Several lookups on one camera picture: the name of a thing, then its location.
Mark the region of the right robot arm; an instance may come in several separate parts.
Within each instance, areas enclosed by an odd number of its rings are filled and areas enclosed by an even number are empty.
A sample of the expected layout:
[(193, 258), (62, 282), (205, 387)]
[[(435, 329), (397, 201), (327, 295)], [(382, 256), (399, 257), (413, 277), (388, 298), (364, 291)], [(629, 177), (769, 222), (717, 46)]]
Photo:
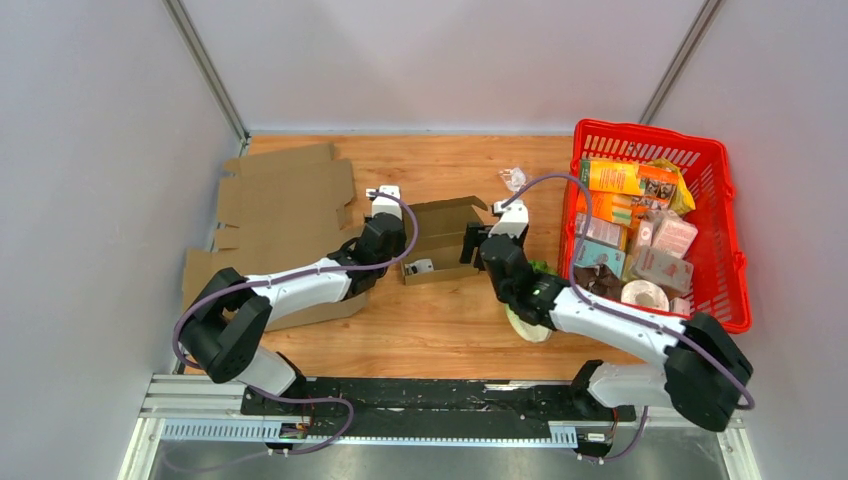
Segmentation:
[(755, 401), (747, 384), (753, 366), (711, 315), (684, 319), (591, 295), (573, 279), (536, 271), (518, 238), (470, 222), (460, 255), (485, 271), (496, 298), (533, 326), (594, 339), (641, 359), (639, 365), (600, 362), (570, 391), (579, 416), (619, 406), (672, 408), (690, 423), (721, 432), (737, 410)]

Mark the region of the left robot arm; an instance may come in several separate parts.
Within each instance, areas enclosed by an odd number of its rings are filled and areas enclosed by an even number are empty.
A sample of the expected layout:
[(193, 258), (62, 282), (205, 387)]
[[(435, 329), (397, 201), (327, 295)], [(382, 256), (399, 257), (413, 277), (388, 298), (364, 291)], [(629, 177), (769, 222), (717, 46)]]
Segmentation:
[(391, 213), (367, 219), (361, 234), (312, 265), (277, 275), (217, 272), (175, 328), (176, 345), (215, 383), (239, 381), (267, 394), (283, 415), (304, 405), (299, 371), (261, 346), (266, 326), (313, 306), (363, 295), (382, 278), (406, 246), (403, 220)]

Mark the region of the brown cardboard box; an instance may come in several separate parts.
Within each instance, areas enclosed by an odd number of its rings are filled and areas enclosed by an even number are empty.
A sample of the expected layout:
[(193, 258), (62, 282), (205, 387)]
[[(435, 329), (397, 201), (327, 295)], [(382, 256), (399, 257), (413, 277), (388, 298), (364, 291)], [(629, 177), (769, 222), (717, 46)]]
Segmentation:
[[(431, 284), (476, 276), (479, 270), (459, 263), (463, 236), (468, 222), (482, 223), (486, 204), (476, 196), (457, 197), (411, 204), (418, 222), (418, 237), (411, 252), (402, 260), (406, 286)], [(419, 259), (431, 259), (434, 271), (407, 276), (404, 265)]]

